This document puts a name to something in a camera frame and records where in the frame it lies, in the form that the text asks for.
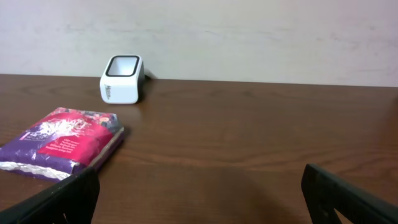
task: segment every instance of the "white device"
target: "white device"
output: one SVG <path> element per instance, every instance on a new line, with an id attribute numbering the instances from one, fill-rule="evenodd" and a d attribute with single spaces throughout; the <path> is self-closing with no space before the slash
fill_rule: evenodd
<path id="1" fill-rule="evenodd" d="M 113 56 L 99 81 L 105 103 L 136 103 L 142 95 L 144 64 L 138 55 Z"/>

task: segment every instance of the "wall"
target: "wall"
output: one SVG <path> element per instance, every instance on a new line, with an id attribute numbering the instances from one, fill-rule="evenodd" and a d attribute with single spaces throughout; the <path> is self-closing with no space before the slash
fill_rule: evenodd
<path id="1" fill-rule="evenodd" d="M 398 86 L 396 0 L 0 0 L 0 73 Z"/>

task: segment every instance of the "purple packaging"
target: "purple packaging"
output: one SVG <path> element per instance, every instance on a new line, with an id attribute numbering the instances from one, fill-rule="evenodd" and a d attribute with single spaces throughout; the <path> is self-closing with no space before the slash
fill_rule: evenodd
<path id="1" fill-rule="evenodd" d="M 115 114 L 57 108 L 0 147 L 0 169 L 61 181 L 99 169 L 123 139 Z"/>

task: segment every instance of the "wooden table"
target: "wooden table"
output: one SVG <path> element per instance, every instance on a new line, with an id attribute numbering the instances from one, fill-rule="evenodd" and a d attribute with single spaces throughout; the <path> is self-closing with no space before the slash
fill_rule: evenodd
<path id="1" fill-rule="evenodd" d="M 0 75 L 0 144 L 56 107 L 129 130 L 99 173 L 93 223 L 310 223 L 316 163 L 398 205 L 398 89 L 154 80 L 107 105 L 98 78 Z M 0 210 L 52 185 L 0 171 Z"/>

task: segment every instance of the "brown wooden surface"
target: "brown wooden surface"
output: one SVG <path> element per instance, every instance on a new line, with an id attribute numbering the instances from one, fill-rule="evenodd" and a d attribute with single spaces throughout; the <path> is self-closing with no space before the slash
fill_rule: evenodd
<path id="1" fill-rule="evenodd" d="M 310 223 L 316 163 L 398 205 L 398 89 L 156 80 L 107 105 L 98 78 L 0 76 L 0 144 L 56 107 L 130 132 L 99 174 L 93 223 Z M 0 171 L 0 210 L 52 185 Z"/>

